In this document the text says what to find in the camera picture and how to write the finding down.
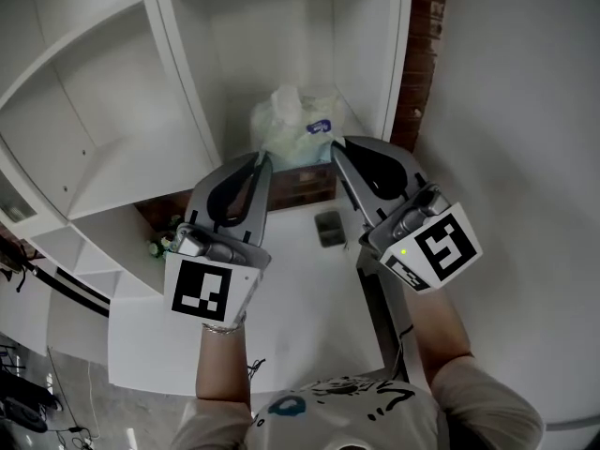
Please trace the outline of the black coat rack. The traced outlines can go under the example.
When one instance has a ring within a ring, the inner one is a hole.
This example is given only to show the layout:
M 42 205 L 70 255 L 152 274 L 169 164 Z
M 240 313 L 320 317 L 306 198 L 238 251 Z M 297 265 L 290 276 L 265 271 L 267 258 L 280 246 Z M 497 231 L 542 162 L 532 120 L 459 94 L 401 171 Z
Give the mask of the black coat rack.
M 17 244 L 0 235 L 0 275 L 3 275 L 7 282 L 15 276 L 20 277 L 15 288 L 16 293 L 22 291 L 27 277 L 31 276 L 80 306 L 109 318 L 110 301 L 107 297 L 81 283 L 60 267 L 53 275 L 43 270 L 38 263 L 42 258 L 43 255 L 38 250 L 29 255 L 23 244 Z

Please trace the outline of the person's white printed t-shirt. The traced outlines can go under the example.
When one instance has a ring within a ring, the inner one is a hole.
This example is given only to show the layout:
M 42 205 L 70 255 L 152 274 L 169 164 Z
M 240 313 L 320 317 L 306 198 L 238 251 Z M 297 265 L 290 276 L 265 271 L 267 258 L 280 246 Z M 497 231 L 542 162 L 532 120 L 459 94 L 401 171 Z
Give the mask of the person's white printed t-shirt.
M 465 356 L 427 391 L 355 376 L 279 392 L 255 414 L 194 399 L 171 450 L 537 450 L 543 433 L 524 398 Z

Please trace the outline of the white glass cabinet door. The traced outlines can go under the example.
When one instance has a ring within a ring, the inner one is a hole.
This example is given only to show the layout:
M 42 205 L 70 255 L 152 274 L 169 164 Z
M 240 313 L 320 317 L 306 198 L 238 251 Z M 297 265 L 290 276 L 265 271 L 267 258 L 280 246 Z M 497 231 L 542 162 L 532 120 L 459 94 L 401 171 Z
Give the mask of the white glass cabinet door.
M 0 217 L 8 227 L 38 219 L 37 211 L 0 170 Z

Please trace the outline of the white potted flowers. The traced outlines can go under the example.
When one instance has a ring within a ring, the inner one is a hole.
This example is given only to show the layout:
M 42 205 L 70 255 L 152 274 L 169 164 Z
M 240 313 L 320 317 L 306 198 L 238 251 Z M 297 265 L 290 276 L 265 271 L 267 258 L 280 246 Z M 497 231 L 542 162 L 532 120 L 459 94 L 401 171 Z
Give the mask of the white potted flowers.
M 148 253 L 155 259 L 165 259 L 168 252 L 176 247 L 176 229 L 183 222 L 180 215 L 173 215 L 166 228 L 158 231 L 148 242 Z

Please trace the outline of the black office chair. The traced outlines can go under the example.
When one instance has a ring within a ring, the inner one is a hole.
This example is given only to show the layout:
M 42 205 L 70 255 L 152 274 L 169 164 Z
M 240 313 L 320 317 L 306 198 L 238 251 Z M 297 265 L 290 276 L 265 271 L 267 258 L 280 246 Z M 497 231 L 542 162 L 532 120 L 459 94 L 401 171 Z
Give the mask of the black office chair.
M 58 397 L 46 388 L 0 371 L 0 416 L 36 433 L 48 430 L 44 412 L 63 411 Z

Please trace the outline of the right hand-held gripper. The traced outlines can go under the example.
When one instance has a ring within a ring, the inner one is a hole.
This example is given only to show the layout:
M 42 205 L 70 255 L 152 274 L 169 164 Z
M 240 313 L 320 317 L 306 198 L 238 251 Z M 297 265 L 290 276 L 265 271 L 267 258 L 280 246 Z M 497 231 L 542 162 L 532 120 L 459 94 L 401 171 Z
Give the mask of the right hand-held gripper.
M 375 227 L 364 235 L 367 248 L 415 292 L 439 290 L 482 256 L 461 204 L 428 185 L 410 151 L 351 136 L 331 145 L 331 160 L 354 208 Z

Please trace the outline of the person's left forearm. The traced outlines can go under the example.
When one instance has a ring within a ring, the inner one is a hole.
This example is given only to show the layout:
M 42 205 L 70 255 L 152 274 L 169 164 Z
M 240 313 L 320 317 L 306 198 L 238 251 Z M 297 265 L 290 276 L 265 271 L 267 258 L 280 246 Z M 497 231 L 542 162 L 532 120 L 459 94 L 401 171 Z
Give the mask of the person's left forearm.
M 245 326 L 227 331 L 202 328 L 196 397 L 250 406 Z

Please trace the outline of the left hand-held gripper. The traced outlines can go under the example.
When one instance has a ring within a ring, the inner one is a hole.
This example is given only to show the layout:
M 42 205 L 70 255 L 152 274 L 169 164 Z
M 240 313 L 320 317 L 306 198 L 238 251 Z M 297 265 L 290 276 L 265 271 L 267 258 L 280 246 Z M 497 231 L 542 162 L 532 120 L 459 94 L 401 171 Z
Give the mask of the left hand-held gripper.
M 189 224 L 177 228 L 175 251 L 166 256 L 168 312 L 201 323 L 243 320 L 271 262 L 260 246 L 272 174 L 271 159 L 253 152 L 224 163 L 196 185 L 187 203 Z

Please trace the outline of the pale green plastic bag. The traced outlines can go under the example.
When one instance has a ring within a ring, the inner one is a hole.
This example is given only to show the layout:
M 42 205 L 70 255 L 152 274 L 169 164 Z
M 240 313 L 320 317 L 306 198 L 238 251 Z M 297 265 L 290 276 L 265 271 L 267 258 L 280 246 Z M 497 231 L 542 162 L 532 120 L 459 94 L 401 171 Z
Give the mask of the pale green plastic bag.
M 328 163 L 345 120 L 339 92 L 313 96 L 281 85 L 250 112 L 251 148 L 269 156 L 276 171 Z

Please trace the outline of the grey pen holder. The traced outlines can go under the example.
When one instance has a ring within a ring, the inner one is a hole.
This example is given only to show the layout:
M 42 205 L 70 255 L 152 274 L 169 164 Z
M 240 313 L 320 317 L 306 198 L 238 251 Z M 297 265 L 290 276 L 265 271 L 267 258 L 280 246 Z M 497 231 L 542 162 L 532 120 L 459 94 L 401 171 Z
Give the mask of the grey pen holder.
M 323 248 L 344 246 L 347 243 L 342 219 L 338 211 L 329 210 L 317 214 L 314 221 Z

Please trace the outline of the person's right forearm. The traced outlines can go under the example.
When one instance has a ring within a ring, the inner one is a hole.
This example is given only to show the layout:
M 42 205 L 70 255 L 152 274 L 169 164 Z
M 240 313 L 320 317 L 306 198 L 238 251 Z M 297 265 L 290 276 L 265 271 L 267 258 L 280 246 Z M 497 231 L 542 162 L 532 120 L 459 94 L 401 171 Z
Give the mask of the person's right forearm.
M 416 344 L 428 384 L 449 362 L 472 356 L 464 324 L 447 292 L 404 291 Z

